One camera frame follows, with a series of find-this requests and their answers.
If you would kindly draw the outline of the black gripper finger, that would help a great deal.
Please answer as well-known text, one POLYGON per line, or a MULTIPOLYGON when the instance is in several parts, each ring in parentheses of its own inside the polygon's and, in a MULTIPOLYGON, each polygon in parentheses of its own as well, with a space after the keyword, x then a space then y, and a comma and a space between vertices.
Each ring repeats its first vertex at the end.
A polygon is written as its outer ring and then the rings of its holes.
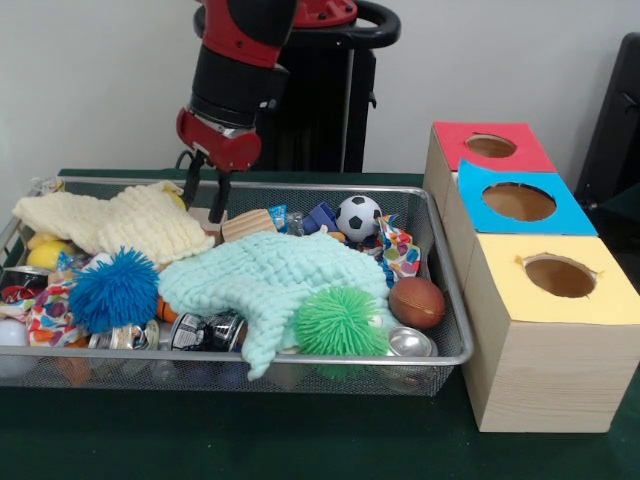
POLYGON ((200 182, 200 170, 204 165, 204 153, 196 150, 190 155, 191 162, 187 171, 186 183, 183 190, 182 199, 187 208, 189 208, 196 196, 200 182))
POLYGON ((228 203, 231 192, 231 174, 224 170, 217 170, 218 191, 209 211, 208 220, 210 223, 220 223, 228 203))

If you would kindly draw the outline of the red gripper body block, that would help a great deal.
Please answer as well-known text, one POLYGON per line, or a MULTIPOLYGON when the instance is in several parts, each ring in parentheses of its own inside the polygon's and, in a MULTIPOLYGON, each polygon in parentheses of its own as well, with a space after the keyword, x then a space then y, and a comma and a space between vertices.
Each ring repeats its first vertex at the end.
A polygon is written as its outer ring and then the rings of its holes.
POLYGON ((210 165, 226 173, 248 170, 262 149, 254 129, 224 126, 185 108, 178 113, 176 130, 185 145, 204 153, 210 165))

